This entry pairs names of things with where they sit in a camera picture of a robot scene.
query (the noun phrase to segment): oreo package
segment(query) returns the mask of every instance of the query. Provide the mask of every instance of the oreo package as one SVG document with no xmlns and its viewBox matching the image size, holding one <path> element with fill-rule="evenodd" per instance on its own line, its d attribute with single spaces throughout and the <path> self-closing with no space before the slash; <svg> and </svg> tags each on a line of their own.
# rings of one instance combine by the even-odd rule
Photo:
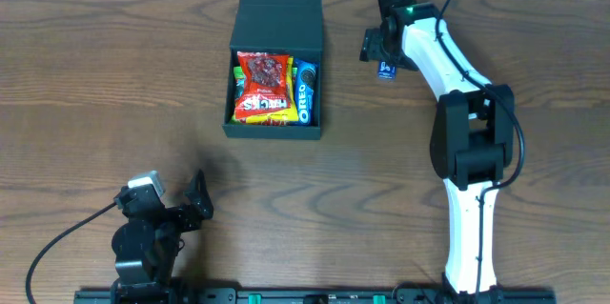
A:
<svg viewBox="0 0 610 304">
<path fill-rule="evenodd" d="M 295 59 L 296 86 L 295 102 L 298 111 L 298 122 L 294 125 L 307 126 L 314 118 L 314 88 L 317 64 Z"/>
</svg>

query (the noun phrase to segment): blue label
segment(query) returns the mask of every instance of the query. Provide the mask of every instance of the blue label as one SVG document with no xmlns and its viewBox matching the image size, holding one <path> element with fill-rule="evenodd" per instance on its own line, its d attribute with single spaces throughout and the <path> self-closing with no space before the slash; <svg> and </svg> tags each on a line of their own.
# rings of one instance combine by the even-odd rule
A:
<svg viewBox="0 0 610 304">
<path fill-rule="evenodd" d="M 396 66 L 392 66 L 385 61 L 379 61 L 379 67 L 377 68 L 377 76 L 381 79 L 396 79 L 397 78 L 397 68 Z"/>
<path fill-rule="evenodd" d="M 317 64 L 295 59 L 296 91 L 295 102 L 298 111 L 298 122 L 295 125 L 312 124 L 314 113 L 315 68 Z"/>
</svg>

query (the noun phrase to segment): dark green box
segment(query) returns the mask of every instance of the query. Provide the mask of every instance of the dark green box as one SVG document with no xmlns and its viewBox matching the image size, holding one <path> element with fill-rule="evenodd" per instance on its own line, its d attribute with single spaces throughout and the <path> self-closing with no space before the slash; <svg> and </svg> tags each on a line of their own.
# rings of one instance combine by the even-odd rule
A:
<svg viewBox="0 0 610 304">
<path fill-rule="evenodd" d="M 317 140 L 321 136 L 320 97 L 324 45 L 322 0 L 239 0 L 231 38 L 231 62 L 222 129 L 227 137 Z M 290 54 L 320 65 L 315 79 L 314 117 L 311 126 L 270 127 L 231 124 L 234 113 L 238 51 Z"/>
</svg>

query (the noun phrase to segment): wood grain surface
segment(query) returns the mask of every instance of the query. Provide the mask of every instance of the wood grain surface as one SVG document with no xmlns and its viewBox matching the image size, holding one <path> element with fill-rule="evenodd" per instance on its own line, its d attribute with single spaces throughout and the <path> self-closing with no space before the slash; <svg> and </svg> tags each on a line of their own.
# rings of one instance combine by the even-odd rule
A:
<svg viewBox="0 0 610 304">
<path fill-rule="evenodd" d="M 376 0 L 323 0 L 317 142 L 224 136 L 237 3 L 0 0 L 0 302 L 26 302 L 36 254 L 148 170 L 168 205 L 206 173 L 215 217 L 184 235 L 174 269 L 193 283 L 439 282 L 449 225 L 428 155 L 435 99 L 418 72 L 381 82 L 358 62 Z M 473 65 L 512 87 L 527 138 L 522 176 L 498 196 L 498 281 L 553 287 L 560 303 L 610 302 L 608 3 L 454 0 L 446 14 Z M 34 275 L 38 302 L 110 286 L 124 223 L 112 210 L 57 244 Z"/>
</svg>

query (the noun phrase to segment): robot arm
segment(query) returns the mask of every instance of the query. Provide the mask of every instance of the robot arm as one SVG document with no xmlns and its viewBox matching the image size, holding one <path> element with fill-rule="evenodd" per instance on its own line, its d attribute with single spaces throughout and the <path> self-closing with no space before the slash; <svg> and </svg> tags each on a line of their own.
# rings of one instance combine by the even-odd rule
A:
<svg viewBox="0 0 610 304">
<path fill-rule="evenodd" d="M 450 251 L 445 277 L 456 294 L 474 294 L 478 282 L 479 222 L 483 241 L 478 290 L 495 286 L 492 264 L 494 202 L 498 191 L 481 193 L 500 181 L 512 158 L 513 128 L 505 111 L 478 87 L 466 81 L 437 40 L 438 10 L 414 0 L 378 0 L 383 23 L 367 30 L 360 60 L 382 60 L 409 70 L 420 70 L 438 104 L 430 141 L 430 155 L 449 197 Z M 481 85 L 493 89 L 510 109 L 514 97 L 508 86 L 492 86 L 459 50 L 444 20 L 438 32 L 461 67 Z M 470 120 L 487 121 L 480 130 Z"/>
<path fill-rule="evenodd" d="M 437 100 L 452 91 L 462 93 L 477 92 L 479 89 L 468 81 L 464 81 L 445 51 L 440 47 L 435 33 L 436 18 L 416 20 L 406 26 L 402 33 L 402 50 L 417 65 Z M 466 57 L 447 31 L 447 24 L 440 21 L 439 31 L 442 33 L 445 45 L 457 59 L 459 64 L 480 84 L 488 85 L 490 81 L 480 75 L 470 65 Z M 468 119 L 478 119 L 476 113 L 469 113 Z M 450 247 L 449 259 L 445 267 L 445 276 L 457 293 L 473 294 L 477 288 L 478 272 L 478 222 L 481 192 L 491 187 L 492 181 L 468 184 L 461 191 L 449 179 L 443 179 L 449 197 L 449 227 Z M 494 202 L 498 191 L 485 195 L 483 208 L 483 253 L 480 277 L 480 292 L 488 291 L 496 285 L 496 276 L 492 264 L 492 233 Z"/>
</svg>

